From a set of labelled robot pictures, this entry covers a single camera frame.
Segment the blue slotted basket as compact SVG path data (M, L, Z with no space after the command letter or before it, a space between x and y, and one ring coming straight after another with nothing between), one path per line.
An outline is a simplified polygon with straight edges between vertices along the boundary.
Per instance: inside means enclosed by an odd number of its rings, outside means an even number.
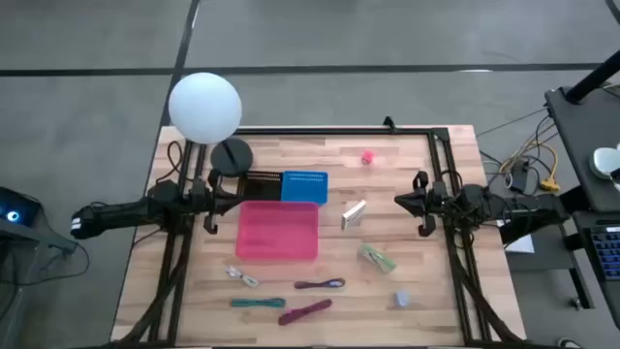
M328 198L328 174L325 172L284 171L281 200L310 202L322 206Z

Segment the black side desk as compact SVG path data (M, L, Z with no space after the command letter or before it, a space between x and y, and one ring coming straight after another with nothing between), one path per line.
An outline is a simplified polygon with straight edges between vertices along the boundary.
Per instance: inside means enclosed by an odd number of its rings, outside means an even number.
M565 99L563 89L547 91L544 97L578 180L576 187L560 196L576 227L564 243L571 251L585 251L620 330L620 255L609 275L594 241L595 234L612 235L620 252L620 183L596 175L591 167L596 149L620 146L620 97L601 88L577 104Z

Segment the black keyboard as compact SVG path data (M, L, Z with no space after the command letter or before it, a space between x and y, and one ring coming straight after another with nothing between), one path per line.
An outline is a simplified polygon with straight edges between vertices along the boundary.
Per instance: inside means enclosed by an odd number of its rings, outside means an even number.
M620 280L620 226L594 229L590 235L604 280Z

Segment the green packaged item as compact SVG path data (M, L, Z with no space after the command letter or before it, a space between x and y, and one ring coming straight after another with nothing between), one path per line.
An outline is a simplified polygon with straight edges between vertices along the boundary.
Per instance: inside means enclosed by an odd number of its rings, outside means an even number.
M359 247L358 254L384 274L389 274L396 269L394 261L368 244L362 244Z

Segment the black round lamp base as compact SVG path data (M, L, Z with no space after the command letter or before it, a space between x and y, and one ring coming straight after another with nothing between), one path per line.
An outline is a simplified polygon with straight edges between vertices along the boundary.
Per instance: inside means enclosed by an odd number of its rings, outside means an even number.
M226 177L238 177L247 173L253 164L253 152L241 139L228 138L218 143L211 152L212 168Z

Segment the white labelled box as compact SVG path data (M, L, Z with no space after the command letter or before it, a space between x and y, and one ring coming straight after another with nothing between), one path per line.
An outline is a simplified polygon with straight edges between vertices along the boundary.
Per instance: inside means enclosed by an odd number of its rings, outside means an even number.
M349 208L341 215L341 230L345 231L350 227L359 226L366 208L364 200Z

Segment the black device with blue light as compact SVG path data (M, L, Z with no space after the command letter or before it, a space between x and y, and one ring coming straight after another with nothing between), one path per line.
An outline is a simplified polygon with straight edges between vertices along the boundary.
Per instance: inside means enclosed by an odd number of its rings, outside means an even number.
M0 219L32 228L41 208L38 200L0 187Z

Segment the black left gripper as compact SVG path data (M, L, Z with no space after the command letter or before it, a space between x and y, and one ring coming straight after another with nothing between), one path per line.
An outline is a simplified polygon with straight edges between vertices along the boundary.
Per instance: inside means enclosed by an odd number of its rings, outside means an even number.
M242 197L235 193L230 193L222 189L222 175L218 170L211 169L207 183L210 185L210 197L207 202L206 216L203 220L203 227L210 235L216 235L218 233L218 226L215 223L215 216L217 213L217 200L220 197L222 200L220 203L220 213L225 214L235 206L241 203Z

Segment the black desk strut bar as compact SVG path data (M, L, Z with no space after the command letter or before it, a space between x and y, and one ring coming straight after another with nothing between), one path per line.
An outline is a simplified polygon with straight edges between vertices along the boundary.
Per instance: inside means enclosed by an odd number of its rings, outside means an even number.
M581 187L561 195L540 194L505 200L500 211L504 225L499 228L502 242L510 244L541 228L566 222L577 211L591 208Z

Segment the black pole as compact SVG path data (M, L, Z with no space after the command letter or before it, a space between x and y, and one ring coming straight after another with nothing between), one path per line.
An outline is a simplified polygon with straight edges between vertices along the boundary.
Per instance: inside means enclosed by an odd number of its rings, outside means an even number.
M598 68L564 93L571 104L579 104L590 92L600 87L608 78L620 71L620 49L613 53Z

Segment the pink translucent bin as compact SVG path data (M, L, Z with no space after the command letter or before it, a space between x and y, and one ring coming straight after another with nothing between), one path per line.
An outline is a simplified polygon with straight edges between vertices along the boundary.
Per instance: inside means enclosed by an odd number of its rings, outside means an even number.
M315 203L247 201L241 204L235 243L244 261L311 261L318 256Z

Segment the white paper sheet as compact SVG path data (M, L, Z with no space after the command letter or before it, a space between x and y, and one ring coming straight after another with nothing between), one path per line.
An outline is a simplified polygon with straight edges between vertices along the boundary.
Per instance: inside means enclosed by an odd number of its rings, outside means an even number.
M533 254L535 252L534 243L530 235L519 238L518 240L508 244L505 247L507 252L511 253L527 253Z

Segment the black box with label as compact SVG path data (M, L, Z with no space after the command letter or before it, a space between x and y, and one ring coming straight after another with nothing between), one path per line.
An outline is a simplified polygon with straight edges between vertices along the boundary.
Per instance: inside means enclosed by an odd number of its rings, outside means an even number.
M246 201L280 201L283 174L249 171L237 183L236 194Z

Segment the black power adapter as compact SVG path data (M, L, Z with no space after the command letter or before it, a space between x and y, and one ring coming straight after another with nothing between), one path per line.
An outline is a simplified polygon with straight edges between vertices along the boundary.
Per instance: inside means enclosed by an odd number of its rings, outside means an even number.
M511 168L511 184L509 189L513 192L524 193L527 187L529 163L517 161Z

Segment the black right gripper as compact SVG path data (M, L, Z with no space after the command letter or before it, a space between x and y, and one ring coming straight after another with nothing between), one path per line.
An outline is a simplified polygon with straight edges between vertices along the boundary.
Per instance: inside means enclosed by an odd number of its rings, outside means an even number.
M428 173L420 171L413 180L414 191L394 198L399 206L414 217L422 219L422 223L418 226L418 234L423 238L429 237L435 231L434 215L444 213L445 201L448 199L448 188L443 181L435 181L431 189L427 189L428 183Z

